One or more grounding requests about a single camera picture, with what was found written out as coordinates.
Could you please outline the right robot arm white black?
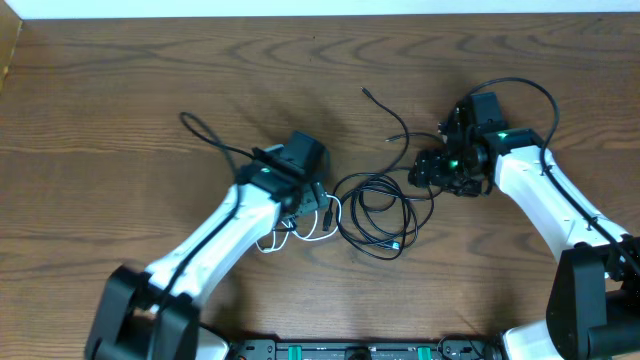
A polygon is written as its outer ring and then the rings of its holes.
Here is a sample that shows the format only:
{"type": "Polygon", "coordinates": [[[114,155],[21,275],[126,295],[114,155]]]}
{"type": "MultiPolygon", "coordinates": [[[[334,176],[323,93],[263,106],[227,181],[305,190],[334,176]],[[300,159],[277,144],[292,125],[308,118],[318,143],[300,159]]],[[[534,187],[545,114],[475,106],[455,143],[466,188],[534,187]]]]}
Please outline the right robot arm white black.
{"type": "Polygon", "coordinates": [[[539,232],[557,270],[544,319],[503,332],[503,359],[610,359],[639,349],[639,240],[604,216],[557,166],[542,138],[515,129],[497,96],[465,96],[420,152],[408,181],[460,197],[498,189],[539,232]]]}

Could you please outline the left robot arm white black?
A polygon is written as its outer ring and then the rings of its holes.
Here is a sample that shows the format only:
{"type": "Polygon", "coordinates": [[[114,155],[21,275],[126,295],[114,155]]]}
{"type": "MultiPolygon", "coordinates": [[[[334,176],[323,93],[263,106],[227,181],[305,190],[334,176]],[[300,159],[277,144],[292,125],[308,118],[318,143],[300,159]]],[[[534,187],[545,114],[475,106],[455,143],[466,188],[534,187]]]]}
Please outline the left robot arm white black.
{"type": "Polygon", "coordinates": [[[229,344],[200,322],[234,264],[281,221],[327,206],[326,147],[295,131],[287,144],[256,148],[212,215],[142,271],[108,278],[86,341],[87,359],[223,359],[229,344]]]}

